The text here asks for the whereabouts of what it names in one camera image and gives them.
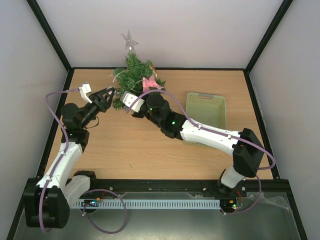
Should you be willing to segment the small green christmas tree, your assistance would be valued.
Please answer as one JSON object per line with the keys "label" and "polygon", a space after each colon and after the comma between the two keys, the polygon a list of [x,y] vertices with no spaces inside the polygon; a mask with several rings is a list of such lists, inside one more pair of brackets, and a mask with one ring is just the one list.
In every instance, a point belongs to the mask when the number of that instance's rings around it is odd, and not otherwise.
{"label": "small green christmas tree", "polygon": [[125,67],[118,67],[113,71],[114,81],[117,82],[117,96],[112,100],[112,106],[115,110],[123,107],[121,96],[126,92],[131,92],[136,96],[141,95],[143,91],[143,79],[155,80],[161,90],[165,89],[165,80],[156,76],[152,68],[152,61],[142,61],[134,52],[129,52],[124,59]]}

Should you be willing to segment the pink fabric bow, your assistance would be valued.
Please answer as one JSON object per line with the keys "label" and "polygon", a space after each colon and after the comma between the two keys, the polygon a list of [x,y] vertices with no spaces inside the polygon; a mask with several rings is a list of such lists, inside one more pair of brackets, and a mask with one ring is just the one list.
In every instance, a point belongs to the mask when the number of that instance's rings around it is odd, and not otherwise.
{"label": "pink fabric bow", "polygon": [[158,90],[162,90],[163,87],[160,86],[154,76],[150,76],[149,78],[146,78],[146,77],[143,77],[142,78],[142,92],[145,93],[145,92],[148,92],[151,90],[151,88],[154,88],[154,89],[158,89]]}

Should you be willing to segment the silver star ornament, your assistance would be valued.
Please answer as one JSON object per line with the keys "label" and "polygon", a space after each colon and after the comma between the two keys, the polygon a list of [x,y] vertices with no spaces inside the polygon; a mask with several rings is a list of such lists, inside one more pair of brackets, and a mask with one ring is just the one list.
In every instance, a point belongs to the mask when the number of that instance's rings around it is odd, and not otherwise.
{"label": "silver star ornament", "polygon": [[125,40],[125,49],[127,49],[130,53],[135,53],[135,46],[139,43],[132,39],[131,33],[128,30],[127,34],[121,34],[122,38]]}

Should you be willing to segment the green perforated plastic basket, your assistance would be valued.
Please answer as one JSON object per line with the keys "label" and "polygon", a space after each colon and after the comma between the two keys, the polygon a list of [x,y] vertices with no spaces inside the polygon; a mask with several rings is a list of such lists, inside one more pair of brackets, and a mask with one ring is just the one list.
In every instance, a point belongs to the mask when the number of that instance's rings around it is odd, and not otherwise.
{"label": "green perforated plastic basket", "polygon": [[187,115],[203,124],[227,128],[226,99],[224,96],[189,92],[186,97]]}

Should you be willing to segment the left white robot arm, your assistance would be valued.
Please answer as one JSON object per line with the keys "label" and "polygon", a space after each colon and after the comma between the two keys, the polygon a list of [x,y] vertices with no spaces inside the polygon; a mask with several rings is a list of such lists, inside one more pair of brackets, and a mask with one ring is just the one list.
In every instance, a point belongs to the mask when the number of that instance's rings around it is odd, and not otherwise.
{"label": "left white robot arm", "polygon": [[76,173],[71,180],[68,178],[87,147],[88,124],[110,108],[116,93],[112,86],[92,92],[88,83],[70,91],[79,92],[86,104],[79,107],[67,103],[60,110],[61,118],[53,116],[62,131],[58,154],[42,179],[23,192],[26,224],[40,228],[43,233],[64,228],[71,207],[96,180],[95,173],[86,170]]}

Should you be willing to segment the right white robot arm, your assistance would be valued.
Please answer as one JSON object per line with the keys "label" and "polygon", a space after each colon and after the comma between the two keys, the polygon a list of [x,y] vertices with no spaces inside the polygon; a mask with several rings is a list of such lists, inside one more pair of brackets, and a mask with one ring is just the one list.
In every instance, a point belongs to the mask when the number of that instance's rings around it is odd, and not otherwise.
{"label": "right white robot arm", "polygon": [[217,183],[222,195],[229,196],[245,178],[256,177],[263,152],[261,142],[251,129],[230,131],[188,119],[172,111],[160,94],[148,94],[141,99],[128,92],[122,102],[131,108],[133,117],[147,118],[168,138],[200,143],[232,156],[233,165],[222,172]]}

